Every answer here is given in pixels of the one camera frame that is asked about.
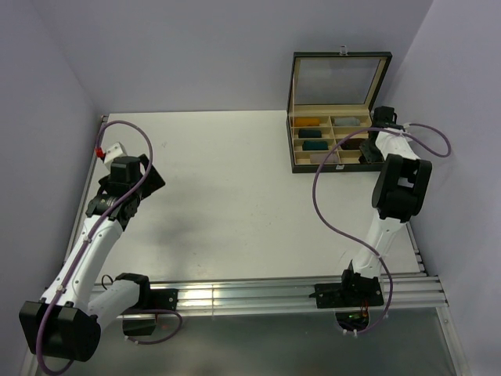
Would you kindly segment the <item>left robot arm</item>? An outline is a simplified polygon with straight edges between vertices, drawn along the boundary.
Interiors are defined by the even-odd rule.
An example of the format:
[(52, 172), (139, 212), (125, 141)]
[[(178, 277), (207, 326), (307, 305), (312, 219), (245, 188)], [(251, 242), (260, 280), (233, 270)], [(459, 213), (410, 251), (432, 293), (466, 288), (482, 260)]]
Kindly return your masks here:
[(103, 263), (141, 202), (164, 185), (145, 154), (111, 161), (63, 268), (38, 301), (26, 301), (20, 309), (28, 347), (38, 360), (49, 356), (85, 362), (117, 316), (150, 308), (150, 281), (141, 274), (122, 273), (100, 297), (91, 294)]

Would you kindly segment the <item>brown striped sock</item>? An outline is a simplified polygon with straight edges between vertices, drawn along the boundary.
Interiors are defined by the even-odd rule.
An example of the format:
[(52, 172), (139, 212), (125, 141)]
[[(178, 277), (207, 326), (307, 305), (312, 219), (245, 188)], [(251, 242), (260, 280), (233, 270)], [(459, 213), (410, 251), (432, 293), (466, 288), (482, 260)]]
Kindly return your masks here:
[(342, 150), (360, 150), (360, 146), (366, 141), (363, 138), (350, 138), (341, 144)]

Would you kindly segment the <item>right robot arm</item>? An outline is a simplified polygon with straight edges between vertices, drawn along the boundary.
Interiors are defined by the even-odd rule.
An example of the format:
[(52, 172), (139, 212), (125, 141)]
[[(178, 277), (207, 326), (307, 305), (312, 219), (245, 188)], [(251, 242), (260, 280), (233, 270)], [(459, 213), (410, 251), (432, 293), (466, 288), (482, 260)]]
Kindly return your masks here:
[(376, 108), (373, 125), (380, 131), (369, 134), (369, 146), (379, 152), (383, 166), (372, 194), (374, 216), (367, 238), (338, 288), (341, 301), (350, 306), (382, 295), (379, 279), (385, 258), (396, 233), (423, 207), (432, 172), (432, 163), (418, 157), (404, 137), (394, 108)]

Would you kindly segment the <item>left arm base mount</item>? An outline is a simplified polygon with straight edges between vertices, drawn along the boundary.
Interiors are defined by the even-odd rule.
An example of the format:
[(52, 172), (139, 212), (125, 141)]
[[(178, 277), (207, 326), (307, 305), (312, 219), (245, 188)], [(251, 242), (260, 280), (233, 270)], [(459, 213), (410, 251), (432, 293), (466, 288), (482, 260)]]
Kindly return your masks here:
[[(153, 334), (159, 315), (165, 311), (175, 312), (178, 303), (178, 289), (153, 289), (146, 303), (139, 307), (127, 309), (122, 320), (122, 331), (129, 337), (146, 337)], [(153, 315), (153, 318), (138, 319), (134, 315)]]

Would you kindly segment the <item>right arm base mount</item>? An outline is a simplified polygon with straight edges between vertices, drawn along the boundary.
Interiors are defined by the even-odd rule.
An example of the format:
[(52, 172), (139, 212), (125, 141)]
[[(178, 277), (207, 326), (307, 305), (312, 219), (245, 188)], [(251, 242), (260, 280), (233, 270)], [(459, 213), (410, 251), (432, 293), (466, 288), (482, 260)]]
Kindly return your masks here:
[(358, 288), (350, 282), (315, 284), (308, 297), (315, 300), (317, 309), (335, 309), (342, 332), (354, 336), (370, 326), (369, 309), (384, 305), (378, 283), (368, 288)]

